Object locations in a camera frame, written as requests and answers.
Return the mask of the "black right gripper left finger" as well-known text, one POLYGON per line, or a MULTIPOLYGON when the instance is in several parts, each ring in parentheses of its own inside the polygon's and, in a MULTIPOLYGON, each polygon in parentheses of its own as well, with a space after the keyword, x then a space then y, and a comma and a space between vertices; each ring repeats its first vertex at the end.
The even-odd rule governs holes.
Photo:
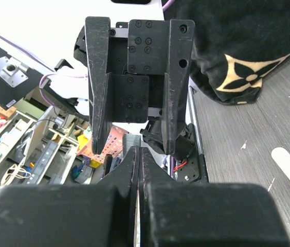
POLYGON ((133 246, 138 149, 96 184, 0 189, 0 246, 133 246))

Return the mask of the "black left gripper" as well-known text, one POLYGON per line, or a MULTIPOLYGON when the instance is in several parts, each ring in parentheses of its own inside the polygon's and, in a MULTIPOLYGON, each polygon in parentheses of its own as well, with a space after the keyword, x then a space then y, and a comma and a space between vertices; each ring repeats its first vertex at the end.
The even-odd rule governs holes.
POLYGON ((185 127, 195 23, 131 20, 117 23, 111 37, 110 28, 108 17, 85 19, 88 80, 93 96, 92 152, 102 153, 112 127, 107 102, 110 77, 112 120, 140 124, 158 118, 162 108, 164 151, 173 155, 177 137, 185 127))

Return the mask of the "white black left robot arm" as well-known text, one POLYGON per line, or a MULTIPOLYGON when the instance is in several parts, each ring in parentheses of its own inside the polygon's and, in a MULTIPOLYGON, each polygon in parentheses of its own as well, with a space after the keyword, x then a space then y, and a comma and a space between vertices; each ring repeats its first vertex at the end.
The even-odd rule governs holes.
POLYGON ((113 123, 144 123, 140 132, 154 151, 183 160, 195 148, 185 120, 194 31, 192 20, 111 27, 108 17, 87 17, 74 46, 74 58, 88 70, 85 112, 53 81, 41 89, 63 111, 89 120, 94 154, 103 152, 113 123))

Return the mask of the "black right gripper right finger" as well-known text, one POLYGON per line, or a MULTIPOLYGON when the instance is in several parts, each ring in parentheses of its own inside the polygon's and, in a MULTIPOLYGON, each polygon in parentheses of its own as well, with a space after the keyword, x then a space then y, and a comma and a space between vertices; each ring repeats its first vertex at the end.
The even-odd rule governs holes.
POLYGON ((272 196, 262 186, 179 183, 141 148, 141 246, 290 246, 272 196))

